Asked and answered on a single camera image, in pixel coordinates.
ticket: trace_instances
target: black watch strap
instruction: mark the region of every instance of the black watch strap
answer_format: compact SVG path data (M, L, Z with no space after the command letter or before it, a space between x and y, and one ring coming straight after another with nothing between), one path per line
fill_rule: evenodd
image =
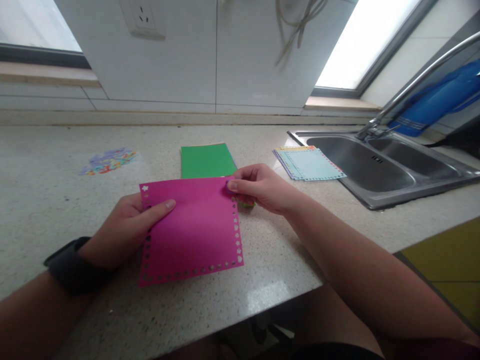
M71 295L91 294L99 290L112 277L112 272L95 267L83 260L77 251L90 237L83 236L69 242L50 255L44 265L53 278Z

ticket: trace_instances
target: faucet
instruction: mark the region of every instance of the faucet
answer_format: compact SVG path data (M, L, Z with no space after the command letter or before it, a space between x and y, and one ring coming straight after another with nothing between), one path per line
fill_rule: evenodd
M480 40L480 31L472 36L466 38L457 46L452 47L449 51L444 53L440 56L437 60L435 60L429 67L427 67L420 75L418 75L413 81L408 84L408 86L403 89L397 96L391 99L381 110L377 116L375 116L372 120L366 123L366 125L355 135L355 137L361 141L366 141L368 137L372 138L379 138L390 134L393 130L397 129L401 125L397 125L393 128L388 130L381 130L378 127L382 119L387 115L393 108L395 108L398 104L400 104L405 98L410 95L410 93L431 73L433 73L436 69L438 69L441 65L445 62L453 58L462 50L468 48L471 44Z

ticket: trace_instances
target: kitchen counter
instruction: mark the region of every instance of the kitchen counter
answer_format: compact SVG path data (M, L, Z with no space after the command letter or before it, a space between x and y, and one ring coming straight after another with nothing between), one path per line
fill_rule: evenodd
M337 180L293 182L272 153L296 145L287 130L357 129L1 126L0 296L44 271L42 261L66 242L92 235L121 196L139 191L138 184L180 178L180 146L226 142L237 166L266 163L392 253L480 216L480 184L370 211ZM123 147L137 152L136 161L79 175L94 154ZM480 161L451 153L480 168ZM245 266L139 288L138 253L86 310L57 358L152 358L322 285L318 267L282 217L258 206L240 210Z

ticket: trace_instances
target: green paper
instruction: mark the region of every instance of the green paper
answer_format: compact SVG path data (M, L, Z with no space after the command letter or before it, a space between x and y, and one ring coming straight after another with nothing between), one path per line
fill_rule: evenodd
M181 178L217 178L237 170L227 144L182 146Z

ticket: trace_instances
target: pink paper card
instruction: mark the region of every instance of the pink paper card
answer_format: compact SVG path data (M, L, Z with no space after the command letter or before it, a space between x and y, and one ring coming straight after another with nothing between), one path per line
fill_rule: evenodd
M244 265L236 198L229 177L140 184L143 208L168 199L176 207L143 244L140 286L192 278Z

